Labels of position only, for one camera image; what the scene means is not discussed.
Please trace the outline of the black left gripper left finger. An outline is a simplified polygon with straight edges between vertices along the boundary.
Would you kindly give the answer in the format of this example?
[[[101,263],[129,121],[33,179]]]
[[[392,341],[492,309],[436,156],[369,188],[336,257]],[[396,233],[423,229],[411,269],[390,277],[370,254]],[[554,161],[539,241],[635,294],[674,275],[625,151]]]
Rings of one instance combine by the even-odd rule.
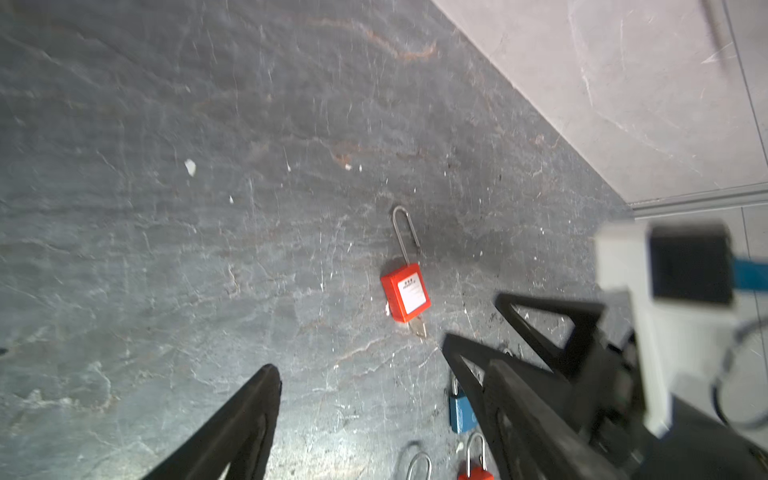
[[[262,479],[279,415],[282,381],[262,366],[147,479]]]

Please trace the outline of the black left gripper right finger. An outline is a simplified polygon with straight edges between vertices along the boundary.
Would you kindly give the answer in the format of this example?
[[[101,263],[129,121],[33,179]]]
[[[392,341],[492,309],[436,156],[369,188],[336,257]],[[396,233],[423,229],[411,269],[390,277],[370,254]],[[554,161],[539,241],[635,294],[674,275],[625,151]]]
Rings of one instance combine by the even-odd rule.
[[[485,370],[482,430],[501,479],[622,479],[503,360]]]

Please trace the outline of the red safety padlock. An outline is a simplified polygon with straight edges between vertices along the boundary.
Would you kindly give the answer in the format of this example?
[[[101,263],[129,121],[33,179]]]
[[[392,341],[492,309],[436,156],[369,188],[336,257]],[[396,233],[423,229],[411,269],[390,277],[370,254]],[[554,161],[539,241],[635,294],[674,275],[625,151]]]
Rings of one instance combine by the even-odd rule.
[[[433,472],[431,456],[425,451],[419,451],[411,459],[406,473],[407,480],[430,480]]]
[[[397,216],[402,214],[409,227],[413,243],[418,254],[422,252],[421,241],[415,229],[410,213],[402,205],[392,209],[391,221],[401,250],[404,265],[380,278],[391,318],[407,325],[410,331],[421,339],[428,337],[427,327],[421,315],[431,307],[421,267],[418,262],[411,262],[405,246]]]
[[[457,474],[458,480],[494,480],[494,475],[488,470],[486,459],[486,440],[482,433],[470,435],[466,449],[463,468]]]

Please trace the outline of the blue padlock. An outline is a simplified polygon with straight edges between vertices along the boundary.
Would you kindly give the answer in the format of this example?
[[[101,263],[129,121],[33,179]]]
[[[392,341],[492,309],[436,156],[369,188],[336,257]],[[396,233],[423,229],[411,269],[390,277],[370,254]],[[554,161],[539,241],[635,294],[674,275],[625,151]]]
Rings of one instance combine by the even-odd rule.
[[[477,427],[477,418],[469,399],[454,374],[451,374],[448,406],[449,424],[454,433],[464,434]]]

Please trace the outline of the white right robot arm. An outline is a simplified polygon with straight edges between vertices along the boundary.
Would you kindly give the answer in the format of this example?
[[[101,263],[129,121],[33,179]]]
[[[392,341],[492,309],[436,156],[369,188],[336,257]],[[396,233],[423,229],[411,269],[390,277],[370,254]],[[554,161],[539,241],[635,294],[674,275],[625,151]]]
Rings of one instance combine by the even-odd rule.
[[[503,479],[763,479],[767,452],[680,399],[653,434],[638,341],[605,341],[601,303],[500,292],[533,365],[447,334],[443,355]]]

